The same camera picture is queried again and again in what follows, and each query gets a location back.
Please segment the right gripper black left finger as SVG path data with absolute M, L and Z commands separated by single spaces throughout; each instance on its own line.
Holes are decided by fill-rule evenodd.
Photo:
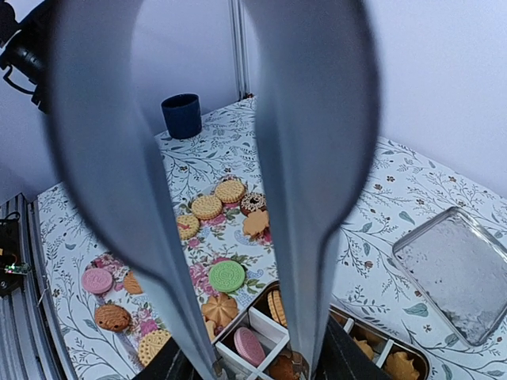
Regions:
M 192 380 L 198 373 L 173 338 L 133 380 Z

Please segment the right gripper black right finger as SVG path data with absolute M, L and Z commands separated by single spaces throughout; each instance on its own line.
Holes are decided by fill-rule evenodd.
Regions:
M 324 379 L 389 379 L 333 318 L 324 337 Z

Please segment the metal divided cookie tin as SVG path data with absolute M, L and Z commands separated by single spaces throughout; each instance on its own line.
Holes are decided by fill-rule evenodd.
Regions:
M 223 328 L 215 348 L 247 379 L 324 378 L 324 337 L 333 317 L 389 379 L 429 378 L 429 360 L 420 350 L 346 313 L 331 297 L 330 283 L 320 277 L 312 277 L 308 289 L 291 277 L 273 281 Z M 266 357 L 258 367 L 235 349 L 234 332 L 239 327 L 250 329 L 264 349 Z

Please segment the metal serving tongs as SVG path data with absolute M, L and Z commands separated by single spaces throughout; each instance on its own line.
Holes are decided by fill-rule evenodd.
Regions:
M 370 171 L 379 128 L 375 42 L 361 1 L 247 1 L 261 82 L 249 118 L 225 108 L 168 147 L 132 89 L 139 1 L 59 1 L 50 25 L 52 152 L 89 228 L 139 280 L 204 379 L 224 377 L 204 328 L 173 202 L 226 173 L 267 195 L 295 370 L 381 379 L 329 315 L 338 231 Z

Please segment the swirl orange cookie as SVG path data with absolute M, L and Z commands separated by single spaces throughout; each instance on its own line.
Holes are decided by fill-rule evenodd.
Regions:
M 220 293 L 210 296 L 201 311 L 208 321 L 214 321 L 217 326 L 227 327 L 238 316 L 238 304 L 234 298 Z

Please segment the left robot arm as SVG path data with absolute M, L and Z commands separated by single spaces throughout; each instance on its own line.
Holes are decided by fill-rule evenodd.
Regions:
M 1 2 L 1 72 L 11 88 L 29 95 L 31 102 L 44 114 L 49 113 L 46 69 L 54 1 L 43 1 L 21 21 L 16 20 L 13 6 Z M 21 72 L 33 89 L 18 85 L 11 78 Z

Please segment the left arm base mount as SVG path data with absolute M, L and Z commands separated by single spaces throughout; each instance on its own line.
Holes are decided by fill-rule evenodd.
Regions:
M 31 272 L 29 264 L 21 261 L 20 218 L 18 211 L 1 219 L 1 297 L 19 288 Z

